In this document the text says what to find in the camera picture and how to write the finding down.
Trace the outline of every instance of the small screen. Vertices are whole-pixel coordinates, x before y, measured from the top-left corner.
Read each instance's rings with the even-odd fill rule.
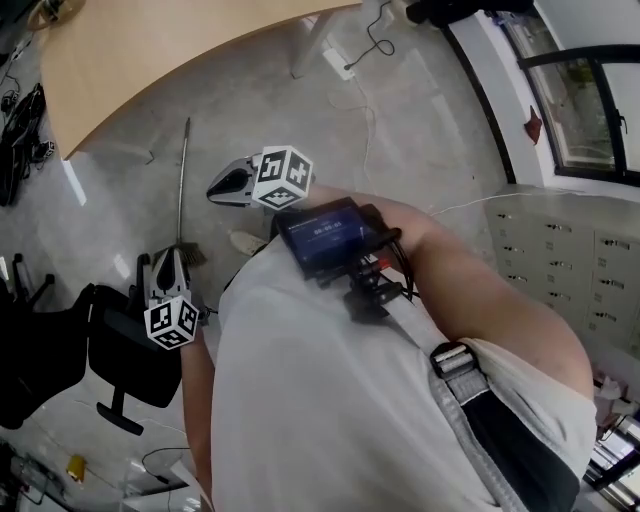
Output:
[[[372,233],[351,206],[321,213],[287,228],[294,255],[303,268],[346,263]]]

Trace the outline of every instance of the cabinet drawer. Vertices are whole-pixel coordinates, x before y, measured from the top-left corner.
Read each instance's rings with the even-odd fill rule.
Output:
[[[500,275],[502,275],[507,283],[509,283],[514,288],[517,288],[525,295],[533,298],[538,298],[535,293],[537,279],[533,272],[507,271],[506,273],[502,273],[501,270]]]
[[[595,234],[594,267],[610,273],[614,278],[640,283],[640,244],[614,234],[597,231]]]
[[[555,287],[561,293],[586,300],[589,296],[591,271],[587,267],[568,263],[566,260],[561,261],[562,265],[556,265],[558,262],[559,260],[542,258],[539,267],[541,285]]]
[[[526,250],[528,216],[495,206],[487,207],[486,213],[496,251],[504,246]]]
[[[633,323],[621,318],[615,311],[606,311],[604,308],[590,305],[585,328],[601,341],[627,350]]]
[[[638,306],[640,284],[633,280],[615,279],[610,272],[596,269],[591,283],[591,307],[610,311],[622,321],[633,321]]]
[[[573,267],[591,266],[593,230],[590,227],[543,216],[535,216],[531,222],[534,250],[541,258]]]
[[[543,304],[564,318],[574,330],[582,327],[587,310],[587,301],[583,294],[542,284],[538,287],[536,295]]]
[[[531,270],[534,267],[527,260],[526,254],[499,251],[499,248],[496,248],[496,262],[498,270],[504,276],[507,274],[532,274]]]

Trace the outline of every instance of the broom handle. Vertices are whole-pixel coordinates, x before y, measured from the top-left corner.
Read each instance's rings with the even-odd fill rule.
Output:
[[[191,118],[187,118],[184,126],[184,144],[182,145],[182,164],[180,165],[180,190],[178,192],[178,236],[177,242],[182,239],[182,189],[184,186],[184,164],[187,159],[187,141],[189,140],[189,129],[191,128]]]

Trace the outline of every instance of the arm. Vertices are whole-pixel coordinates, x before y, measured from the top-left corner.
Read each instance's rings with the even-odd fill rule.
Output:
[[[308,206],[350,195],[373,204],[414,271],[425,308],[450,340],[480,338],[500,345],[555,380],[593,398],[591,365],[575,334],[555,312],[502,280],[453,234],[411,206],[366,194],[313,185]]]
[[[211,406],[215,367],[204,344],[202,329],[180,348],[182,400],[187,441],[196,465],[196,478],[211,500]]]

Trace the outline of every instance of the window frame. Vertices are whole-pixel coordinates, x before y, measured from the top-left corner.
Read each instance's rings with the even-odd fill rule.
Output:
[[[490,13],[491,16],[498,16],[498,13]],[[622,117],[616,107],[613,93],[609,81],[607,80],[603,65],[604,64],[638,64],[640,65],[640,45],[635,44],[613,44],[601,46],[585,46],[581,48],[571,48],[568,50],[558,50],[555,52],[543,53],[532,57],[525,57],[520,52],[516,41],[509,32],[506,23],[499,24],[502,33],[506,37],[513,53],[516,56],[518,67],[522,70],[529,88],[533,94],[538,107],[538,114],[544,125],[547,137],[549,138],[549,146],[555,163],[554,173],[558,176],[568,176],[572,178],[582,178],[588,180],[606,181],[611,183],[620,183],[633,187],[640,187],[640,169],[629,169],[627,165],[627,157],[624,149],[624,138],[622,136]],[[600,95],[602,108],[604,110],[609,136],[611,139],[611,148],[613,151],[613,159],[615,166],[612,170],[599,170],[589,167],[567,166],[562,161],[562,157],[558,152],[555,140],[552,139],[552,124],[547,116],[546,110],[542,107],[544,104],[538,88],[536,86],[531,69],[544,66],[547,64],[557,64],[559,62],[573,61],[577,59],[586,60],[591,69],[594,83]]]

